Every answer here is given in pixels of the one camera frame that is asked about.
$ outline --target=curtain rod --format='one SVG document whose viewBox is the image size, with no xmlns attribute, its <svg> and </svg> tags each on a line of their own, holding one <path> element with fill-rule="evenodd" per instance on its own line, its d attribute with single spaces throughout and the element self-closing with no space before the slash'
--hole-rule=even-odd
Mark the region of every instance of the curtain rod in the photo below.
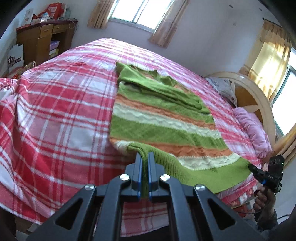
<svg viewBox="0 0 296 241">
<path fill-rule="evenodd" d="M 266 19 L 266 18 L 262 18 L 263 20 L 266 20 L 266 21 L 269 21 L 269 22 L 271 22 L 271 23 L 273 23 L 273 24 L 275 24 L 275 25 L 277 25 L 277 26 L 279 26 L 279 27 L 282 27 L 281 25 L 278 25 L 278 24 L 276 24 L 276 23 L 274 23 L 274 22 L 272 22 L 272 21 L 270 21 L 270 20 L 268 20 L 268 19 Z"/>
</svg>

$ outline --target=beige curtain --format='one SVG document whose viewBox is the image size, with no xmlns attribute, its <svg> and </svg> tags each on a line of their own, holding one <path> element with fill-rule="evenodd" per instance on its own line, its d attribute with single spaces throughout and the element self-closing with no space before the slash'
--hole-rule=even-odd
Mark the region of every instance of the beige curtain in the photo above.
<svg viewBox="0 0 296 241">
<path fill-rule="evenodd" d="M 291 46 L 285 30 L 265 20 L 246 63 L 239 70 L 262 89 L 270 102 L 281 87 Z"/>
<path fill-rule="evenodd" d="M 296 123 L 292 129 L 274 145 L 273 156 L 281 154 L 285 164 L 296 158 Z"/>
<path fill-rule="evenodd" d="M 151 43 L 167 48 L 188 3 L 189 0 L 174 0 L 155 32 L 149 38 Z"/>
<path fill-rule="evenodd" d="M 100 29 L 106 28 L 114 2 L 115 0 L 99 0 L 91 13 L 87 26 Z"/>
</svg>

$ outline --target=wooden headboard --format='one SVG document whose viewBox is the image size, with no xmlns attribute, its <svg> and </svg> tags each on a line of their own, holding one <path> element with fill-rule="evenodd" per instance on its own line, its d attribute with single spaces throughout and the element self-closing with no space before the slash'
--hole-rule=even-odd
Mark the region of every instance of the wooden headboard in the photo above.
<svg viewBox="0 0 296 241">
<path fill-rule="evenodd" d="M 244 107 L 248 112 L 254 112 L 257 115 L 273 147 L 276 139 L 274 116 L 262 90 L 248 77 L 234 72 L 217 72 L 207 77 L 229 78 L 235 83 L 237 106 Z"/>
</svg>

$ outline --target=triangular cutout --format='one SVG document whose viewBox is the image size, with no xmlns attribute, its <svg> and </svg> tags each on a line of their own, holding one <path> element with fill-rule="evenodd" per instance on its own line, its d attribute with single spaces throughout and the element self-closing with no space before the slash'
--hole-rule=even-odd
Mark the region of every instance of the triangular cutout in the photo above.
<svg viewBox="0 0 296 241">
<path fill-rule="evenodd" d="M 213 212 L 219 229 L 224 230 L 235 224 L 235 220 L 229 216 L 213 199 L 208 199 L 208 204 Z"/>
<path fill-rule="evenodd" d="M 78 199 L 71 207 L 69 207 L 58 219 L 56 225 L 70 230 L 74 224 L 78 211 L 81 207 L 83 199 Z"/>
</svg>

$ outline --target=plaid bedsheet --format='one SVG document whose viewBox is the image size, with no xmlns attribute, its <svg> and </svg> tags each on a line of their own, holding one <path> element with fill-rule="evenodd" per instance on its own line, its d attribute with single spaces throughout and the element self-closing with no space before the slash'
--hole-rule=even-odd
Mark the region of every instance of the plaid bedsheet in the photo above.
<svg viewBox="0 0 296 241">
<path fill-rule="evenodd" d="M 117 61 L 157 69 L 199 95 L 228 147 L 261 167 L 230 105 L 200 76 L 158 54 L 114 39 L 71 49 L 25 72 L 0 79 L 0 205 L 42 223 L 86 183 L 101 185 L 132 163 L 108 142 Z M 251 176 L 218 194 L 238 206 L 256 190 Z M 125 204 L 122 236 L 168 225 L 165 204 Z"/>
</svg>

